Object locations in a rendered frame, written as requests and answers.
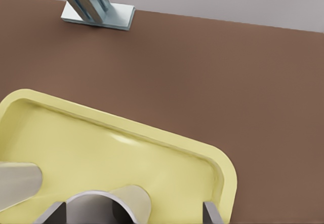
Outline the pale yellow plastic tray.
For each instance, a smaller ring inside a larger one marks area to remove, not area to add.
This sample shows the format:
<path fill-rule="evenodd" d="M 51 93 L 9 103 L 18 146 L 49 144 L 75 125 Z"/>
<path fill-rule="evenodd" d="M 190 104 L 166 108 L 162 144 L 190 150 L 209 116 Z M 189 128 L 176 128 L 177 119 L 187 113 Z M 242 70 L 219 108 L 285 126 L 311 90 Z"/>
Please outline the pale yellow plastic tray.
<path fill-rule="evenodd" d="M 218 148 L 29 89 L 0 102 L 0 163 L 33 163 L 40 190 L 0 210 L 0 224 L 31 224 L 56 201 L 126 185 L 151 199 L 149 224 L 201 224 L 213 202 L 229 223 L 237 189 Z"/>

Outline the silver frame post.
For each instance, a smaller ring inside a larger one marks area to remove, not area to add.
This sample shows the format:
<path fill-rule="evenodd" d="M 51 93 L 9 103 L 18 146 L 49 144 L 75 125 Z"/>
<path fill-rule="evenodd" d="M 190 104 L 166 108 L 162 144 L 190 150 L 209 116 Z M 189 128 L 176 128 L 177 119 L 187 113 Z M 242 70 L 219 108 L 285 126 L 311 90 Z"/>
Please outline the silver frame post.
<path fill-rule="evenodd" d="M 61 19 L 119 30 L 129 30 L 135 14 L 132 5 L 111 3 L 109 0 L 66 0 Z"/>

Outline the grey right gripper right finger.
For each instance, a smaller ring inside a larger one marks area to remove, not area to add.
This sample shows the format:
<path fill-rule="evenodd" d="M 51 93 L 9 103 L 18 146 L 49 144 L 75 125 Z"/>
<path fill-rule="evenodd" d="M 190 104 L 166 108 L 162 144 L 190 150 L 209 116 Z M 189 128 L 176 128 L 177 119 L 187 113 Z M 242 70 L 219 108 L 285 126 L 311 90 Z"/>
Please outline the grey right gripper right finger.
<path fill-rule="evenodd" d="M 213 202 L 203 202 L 203 224 L 224 224 L 224 221 Z"/>

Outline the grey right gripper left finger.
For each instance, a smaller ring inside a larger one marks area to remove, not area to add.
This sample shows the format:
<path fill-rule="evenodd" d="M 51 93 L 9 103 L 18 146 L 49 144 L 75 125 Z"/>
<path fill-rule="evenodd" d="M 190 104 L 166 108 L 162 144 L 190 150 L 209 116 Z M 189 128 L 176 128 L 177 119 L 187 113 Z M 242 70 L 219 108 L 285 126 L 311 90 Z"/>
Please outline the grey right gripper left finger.
<path fill-rule="evenodd" d="M 35 220 L 35 224 L 67 224 L 66 203 L 53 203 Z"/>

